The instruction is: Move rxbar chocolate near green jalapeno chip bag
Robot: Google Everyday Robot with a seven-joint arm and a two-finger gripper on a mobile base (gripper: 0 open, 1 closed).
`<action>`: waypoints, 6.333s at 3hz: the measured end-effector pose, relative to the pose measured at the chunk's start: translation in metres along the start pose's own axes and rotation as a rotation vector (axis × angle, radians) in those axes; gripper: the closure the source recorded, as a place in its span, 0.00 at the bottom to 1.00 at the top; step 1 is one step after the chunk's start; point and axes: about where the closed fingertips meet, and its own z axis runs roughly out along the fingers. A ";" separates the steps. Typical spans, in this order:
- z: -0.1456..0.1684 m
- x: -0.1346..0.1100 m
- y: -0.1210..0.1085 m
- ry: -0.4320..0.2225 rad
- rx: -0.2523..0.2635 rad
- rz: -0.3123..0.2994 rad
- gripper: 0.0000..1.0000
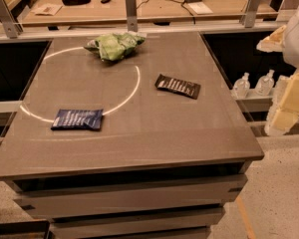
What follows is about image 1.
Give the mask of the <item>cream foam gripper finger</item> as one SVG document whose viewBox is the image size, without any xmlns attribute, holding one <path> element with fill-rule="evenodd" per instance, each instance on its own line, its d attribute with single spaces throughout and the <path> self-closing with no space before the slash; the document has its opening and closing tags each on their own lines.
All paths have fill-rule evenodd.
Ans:
<svg viewBox="0 0 299 239">
<path fill-rule="evenodd" d="M 292 76 L 280 76 L 272 97 L 265 133 L 280 136 L 290 131 L 299 120 L 299 70 Z"/>
<path fill-rule="evenodd" d="M 262 39 L 257 44 L 256 49 L 266 53 L 281 52 L 283 50 L 283 37 L 285 30 L 286 25 L 279 27 L 269 36 Z"/>
</svg>

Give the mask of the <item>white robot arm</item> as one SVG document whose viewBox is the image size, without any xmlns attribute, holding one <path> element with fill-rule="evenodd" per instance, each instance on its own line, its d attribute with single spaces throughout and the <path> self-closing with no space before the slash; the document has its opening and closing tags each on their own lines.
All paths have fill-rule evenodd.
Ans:
<svg viewBox="0 0 299 239">
<path fill-rule="evenodd" d="M 256 49 L 281 52 L 284 62 L 296 69 L 290 77 L 279 77 L 266 119 L 265 133 L 280 136 L 289 132 L 299 120 L 299 9 L 286 25 L 261 40 Z"/>
</svg>

